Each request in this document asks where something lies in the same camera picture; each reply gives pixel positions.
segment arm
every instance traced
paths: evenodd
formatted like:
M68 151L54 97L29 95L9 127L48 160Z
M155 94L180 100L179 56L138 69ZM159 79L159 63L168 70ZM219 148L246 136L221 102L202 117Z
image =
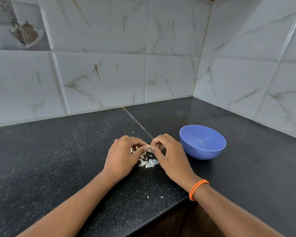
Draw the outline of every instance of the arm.
M166 148L166 156L161 153ZM194 174L180 142L168 134L153 139L151 149L166 174L188 193L201 180ZM203 207L226 237L283 237L280 233L202 184L193 198Z
M106 193L129 174L144 153L146 143L139 138L123 136L109 149L103 171L84 188L53 209L17 237L74 237Z

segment bracelet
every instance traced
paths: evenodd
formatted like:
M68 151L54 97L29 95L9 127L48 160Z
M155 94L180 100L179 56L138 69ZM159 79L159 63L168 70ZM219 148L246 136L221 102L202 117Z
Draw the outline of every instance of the bracelet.
M199 182L197 182L197 183L193 186L193 188L191 189L191 191L190 191L190 193L189 193L189 195L188 195L189 198L190 198L190 200L195 201L195 199L193 198L194 192L196 191L196 189L197 189L201 184L204 184L204 183L209 184L208 181L207 181L206 179L202 179L202 180L200 180Z

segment person's left hand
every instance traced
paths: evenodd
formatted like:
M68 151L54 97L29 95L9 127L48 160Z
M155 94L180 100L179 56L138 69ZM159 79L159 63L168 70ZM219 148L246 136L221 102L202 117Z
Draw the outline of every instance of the person's left hand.
M131 148L136 150L136 146L138 150L131 154ZM124 135L116 139L109 149L102 172L115 181L120 181L130 173L139 157L145 152L145 147L146 142L139 138Z

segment speckled granite surface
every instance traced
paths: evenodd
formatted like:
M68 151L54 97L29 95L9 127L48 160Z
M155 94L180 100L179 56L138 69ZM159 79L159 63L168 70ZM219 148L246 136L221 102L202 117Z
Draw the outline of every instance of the speckled granite surface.
M296 139L192 98L127 110L152 136L178 139L186 124L219 131L226 149L212 161L190 158L194 171L282 234L296 236ZM123 109L0 127L0 236L17 235L86 185L125 134L151 140ZM160 166L136 166L77 236L127 236L186 199Z

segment wall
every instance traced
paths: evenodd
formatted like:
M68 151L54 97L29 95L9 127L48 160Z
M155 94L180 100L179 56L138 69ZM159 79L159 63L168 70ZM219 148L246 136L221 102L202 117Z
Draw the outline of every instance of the wall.
M216 0L194 97L296 137L296 0Z
M193 94L210 0L0 0L0 126Z

